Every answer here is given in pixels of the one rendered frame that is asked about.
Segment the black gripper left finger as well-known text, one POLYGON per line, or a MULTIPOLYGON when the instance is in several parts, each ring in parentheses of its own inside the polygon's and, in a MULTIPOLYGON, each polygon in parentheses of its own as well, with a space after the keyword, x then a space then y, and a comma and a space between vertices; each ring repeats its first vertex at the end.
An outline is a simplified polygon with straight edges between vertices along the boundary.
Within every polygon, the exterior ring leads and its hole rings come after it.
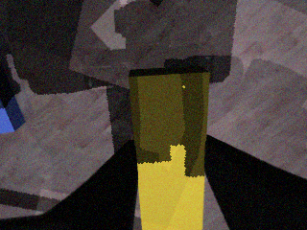
POLYGON ((0 230, 133 230, 138 168, 128 140, 80 187, 39 216, 0 218, 0 230))

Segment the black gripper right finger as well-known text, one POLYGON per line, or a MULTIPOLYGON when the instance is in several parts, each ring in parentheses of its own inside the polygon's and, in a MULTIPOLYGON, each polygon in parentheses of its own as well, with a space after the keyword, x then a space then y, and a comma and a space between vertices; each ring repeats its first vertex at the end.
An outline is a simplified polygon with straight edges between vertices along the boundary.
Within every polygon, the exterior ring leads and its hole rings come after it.
POLYGON ((204 171, 229 230, 307 230, 307 179, 206 135, 204 171))

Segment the yellow bar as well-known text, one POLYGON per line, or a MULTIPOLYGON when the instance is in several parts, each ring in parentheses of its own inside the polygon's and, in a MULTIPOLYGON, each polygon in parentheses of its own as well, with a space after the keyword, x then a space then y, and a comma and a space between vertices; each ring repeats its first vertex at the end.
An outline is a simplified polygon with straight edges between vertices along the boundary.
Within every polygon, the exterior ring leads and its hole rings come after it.
POLYGON ((130 105, 142 230, 201 230, 210 72, 134 69, 130 105))

